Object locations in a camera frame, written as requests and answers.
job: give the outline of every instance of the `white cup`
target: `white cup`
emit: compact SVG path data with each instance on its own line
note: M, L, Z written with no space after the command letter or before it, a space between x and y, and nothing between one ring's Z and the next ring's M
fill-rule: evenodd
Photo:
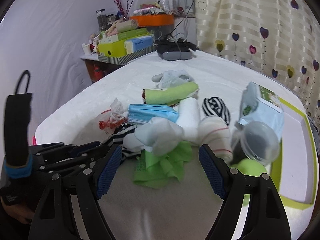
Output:
M85 55L90 55L91 54L91 50L90 50L90 44L86 44L84 46L82 46L83 52Z

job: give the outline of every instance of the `human hand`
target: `human hand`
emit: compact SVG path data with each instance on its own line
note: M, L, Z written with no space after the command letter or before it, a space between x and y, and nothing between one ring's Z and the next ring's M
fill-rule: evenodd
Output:
M10 217L18 220L22 224L29 224L29 222L26 219L31 220L33 218L34 212L24 204L7 206L4 203L2 197L1 197L1 204L3 206L4 211Z

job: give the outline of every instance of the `wet wipes package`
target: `wet wipes package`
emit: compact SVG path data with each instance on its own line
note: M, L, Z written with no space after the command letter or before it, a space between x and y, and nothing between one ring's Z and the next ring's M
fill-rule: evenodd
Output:
M250 82L242 94L239 124L260 121L271 127L279 141L284 127L284 111L278 96L254 82Z

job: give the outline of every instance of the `white tablecloth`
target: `white tablecloth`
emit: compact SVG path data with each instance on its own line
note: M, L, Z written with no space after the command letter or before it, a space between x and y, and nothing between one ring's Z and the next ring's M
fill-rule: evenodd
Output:
M65 142L84 144L101 140L92 123L99 113L109 108L115 97L125 106L141 104L141 90L154 88L153 75L166 70L186 70L199 84L199 105L204 98L221 97L231 112L231 131L239 117L242 91L254 81L304 111L300 100L289 90L250 70L219 57L197 51L187 61L168 62L157 53L134 60L85 89L44 120L36 130L38 144ZM199 163L185 165L185 178L175 180L159 190L134 185L135 161L125 161L115 175L108 194L99 201L103 214L117 240L205 239L219 212L222 200L215 195ZM73 197L75 214L82 238L86 232ZM297 239L308 226L313 206L305 210L285 207L292 239ZM241 236L247 214L242 208L233 239Z

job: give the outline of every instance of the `blue band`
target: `blue band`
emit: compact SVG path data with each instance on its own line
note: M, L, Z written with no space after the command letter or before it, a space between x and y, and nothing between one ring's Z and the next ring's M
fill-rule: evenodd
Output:
M23 168L10 168L7 166L6 159L4 159L4 169L8 176L12 179L29 177L32 171L32 154L29 154L28 164Z

